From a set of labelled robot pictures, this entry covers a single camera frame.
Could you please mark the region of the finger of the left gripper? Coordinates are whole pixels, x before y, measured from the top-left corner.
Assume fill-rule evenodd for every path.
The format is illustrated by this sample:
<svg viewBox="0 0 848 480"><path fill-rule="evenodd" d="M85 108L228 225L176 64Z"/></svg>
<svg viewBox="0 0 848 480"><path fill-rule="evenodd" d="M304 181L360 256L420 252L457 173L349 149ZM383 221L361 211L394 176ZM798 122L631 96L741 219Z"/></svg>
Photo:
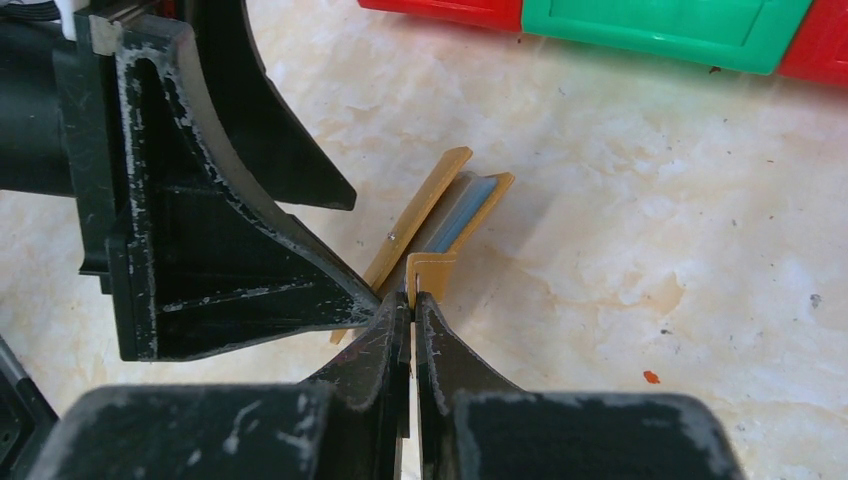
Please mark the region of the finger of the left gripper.
<svg viewBox="0 0 848 480"><path fill-rule="evenodd" d="M190 361L358 327L378 298L245 167L220 122L193 27L78 13L56 60L82 272L113 301L125 361Z"/></svg>
<svg viewBox="0 0 848 480"><path fill-rule="evenodd" d="M236 153L279 202L351 211L357 193L266 75L244 1L184 1L216 114Z"/></svg>

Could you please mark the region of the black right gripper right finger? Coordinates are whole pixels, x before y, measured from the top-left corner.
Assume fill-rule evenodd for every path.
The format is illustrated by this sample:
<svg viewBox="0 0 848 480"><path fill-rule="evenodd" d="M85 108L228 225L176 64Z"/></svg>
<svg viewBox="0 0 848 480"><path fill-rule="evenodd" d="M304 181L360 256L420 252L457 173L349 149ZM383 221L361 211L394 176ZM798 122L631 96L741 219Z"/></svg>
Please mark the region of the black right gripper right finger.
<svg viewBox="0 0 848 480"><path fill-rule="evenodd" d="M421 453L429 479L740 479L725 430L680 394L532 392L417 297Z"/></svg>

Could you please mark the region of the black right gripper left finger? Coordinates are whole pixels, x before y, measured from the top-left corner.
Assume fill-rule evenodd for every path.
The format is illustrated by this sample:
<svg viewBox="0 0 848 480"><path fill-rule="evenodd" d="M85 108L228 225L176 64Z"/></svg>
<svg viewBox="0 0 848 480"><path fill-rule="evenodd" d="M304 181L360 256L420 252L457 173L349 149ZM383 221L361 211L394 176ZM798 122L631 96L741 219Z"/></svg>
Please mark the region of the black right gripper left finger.
<svg viewBox="0 0 848 480"><path fill-rule="evenodd" d="M386 297L362 335L296 384L104 386L49 435L33 479L396 479L411 313Z"/></svg>

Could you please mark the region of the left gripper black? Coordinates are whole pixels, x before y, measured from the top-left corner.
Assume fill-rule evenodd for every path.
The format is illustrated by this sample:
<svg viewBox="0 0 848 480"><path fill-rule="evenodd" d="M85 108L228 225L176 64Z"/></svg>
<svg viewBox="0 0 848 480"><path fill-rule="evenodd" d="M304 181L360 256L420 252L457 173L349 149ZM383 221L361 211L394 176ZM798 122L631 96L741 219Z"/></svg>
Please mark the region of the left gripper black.
<svg viewBox="0 0 848 480"><path fill-rule="evenodd" d="M56 60L74 58L59 10L47 2L1 8L1 188L73 197Z"/></svg>

